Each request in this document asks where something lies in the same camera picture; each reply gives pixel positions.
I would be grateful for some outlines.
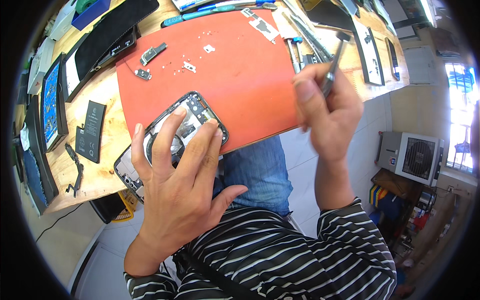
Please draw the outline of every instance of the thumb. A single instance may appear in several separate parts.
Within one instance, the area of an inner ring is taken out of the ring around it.
[[[233,200],[246,191],[248,191],[248,188],[244,185],[230,185],[212,200],[209,219],[211,228],[215,227],[220,222],[223,213],[227,210]]]
[[[324,95],[312,78],[300,79],[294,83],[297,105],[309,126],[325,120],[330,113]]]

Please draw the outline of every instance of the striped shirt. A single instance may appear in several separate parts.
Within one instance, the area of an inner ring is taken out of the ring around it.
[[[318,239],[296,231],[279,215],[258,207],[226,211],[220,223],[186,245],[193,257],[269,299],[388,299],[395,263],[359,198],[323,211]],[[178,287],[165,273],[133,278],[134,300],[231,299],[194,269]]]

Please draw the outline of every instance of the blue screwdriver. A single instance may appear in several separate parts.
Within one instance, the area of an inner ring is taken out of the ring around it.
[[[176,23],[180,23],[180,22],[183,22],[183,21],[195,19],[195,18],[206,16],[206,15],[209,15],[209,14],[214,14],[214,13],[217,13],[217,12],[231,12],[231,11],[234,11],[234,10],[235,10],[234,5],[225,5],[225,6],[220,6],[220,7],[208,10],[208,11],[191,12],[191,13],[181,14],[179,16],[175,16],[173,18],[166,19],[165,21],[162,22],[162,24],[160,24],[160,27],[165,28],[167,26],[171,26],[171,25],[176,24]]]

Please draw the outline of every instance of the cardboard box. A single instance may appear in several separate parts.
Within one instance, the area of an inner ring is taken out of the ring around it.
[[[32,65],[30,66],[30,75],[28,76],[27,93],[37,95],[40,91],[43,76],[52,65],[54,46],[55,41],[47,37],[33,57]]]
[[[75,2],[69,0],[59,11],[57,19],[53,24],[49,38],[58,41],[72,27],[72,19],[75,14]]]

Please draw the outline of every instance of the jeans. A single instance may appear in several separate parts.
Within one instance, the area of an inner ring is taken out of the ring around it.
[[[255,206],[281,216],[290,213],[288,196],[293,187],[288,180],[285,154],[278,135],[227,153],[223,161],[225,173],[222,179],[215,178],[214,197],[230,185],[248,187],[229,209]]]

